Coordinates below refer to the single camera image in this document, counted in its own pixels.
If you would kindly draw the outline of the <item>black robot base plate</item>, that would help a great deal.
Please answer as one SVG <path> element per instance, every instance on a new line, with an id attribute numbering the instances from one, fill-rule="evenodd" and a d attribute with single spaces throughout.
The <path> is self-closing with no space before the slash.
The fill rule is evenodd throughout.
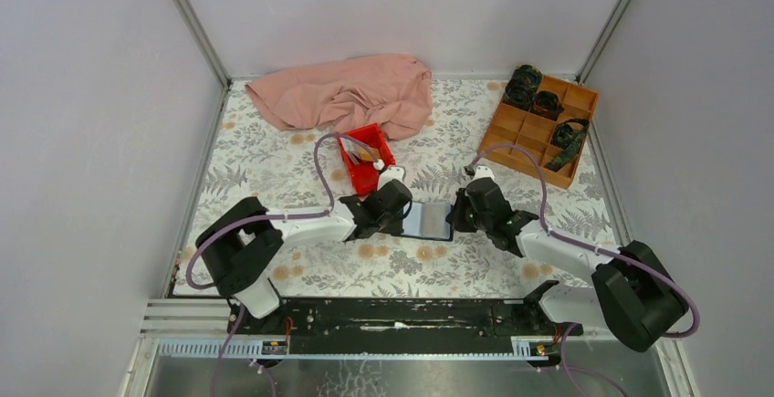
<path id="1" fill-rule="evenodd" d="M 228 303 L 237 335 L 277 336 L 271 354 L 303 356 L 554 355 L 567 323 L 536 299 L 286 298 L 263 318 Z"/>

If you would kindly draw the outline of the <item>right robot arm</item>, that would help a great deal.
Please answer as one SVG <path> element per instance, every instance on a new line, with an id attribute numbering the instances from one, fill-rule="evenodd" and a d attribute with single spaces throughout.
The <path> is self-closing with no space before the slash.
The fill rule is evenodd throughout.
<path id="1" fill-rule="evenodd" d="M 585 287 L 550 287 L 523 311 L 525 326 L 545 335 L 559 323 L 606 328 L 627 348 L 644 352 L 690 309 L 654 251 L 632 241 L 595 246 L 515 210 L 491 177 L 459 189 L 447 216 L 459 233 L 482 233 L 495 248 L 554 266 Z"/>

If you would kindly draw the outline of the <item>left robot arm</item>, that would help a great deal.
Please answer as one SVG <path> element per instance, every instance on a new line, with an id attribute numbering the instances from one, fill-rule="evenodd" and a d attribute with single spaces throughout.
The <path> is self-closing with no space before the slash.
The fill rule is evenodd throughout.
<path id="1" fill-rule="evenodd" d="M 215 287 L 220 296 L 237 300 L 257 331 L 273 333 L 284 312 L 265 270 L 277 252 L 369 238 L 401 220 L 412 199 L 399 180 L 390 180 L 363 200 L 341 197 L 330 209 L 312 213 L 282 213 L 247 197 L 199 235 L 186 281 L 195 289 Z"/>

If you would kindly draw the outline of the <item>gold VIP card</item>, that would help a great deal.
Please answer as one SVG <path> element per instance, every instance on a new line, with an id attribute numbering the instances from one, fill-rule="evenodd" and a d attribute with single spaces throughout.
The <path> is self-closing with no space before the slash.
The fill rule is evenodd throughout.
<path id="1" fill-rule="evenodd" d="M 356 145 L 356 155 L 362 162 L 378 162 L 382 159 L 377 148 L 368 145 Z"/>

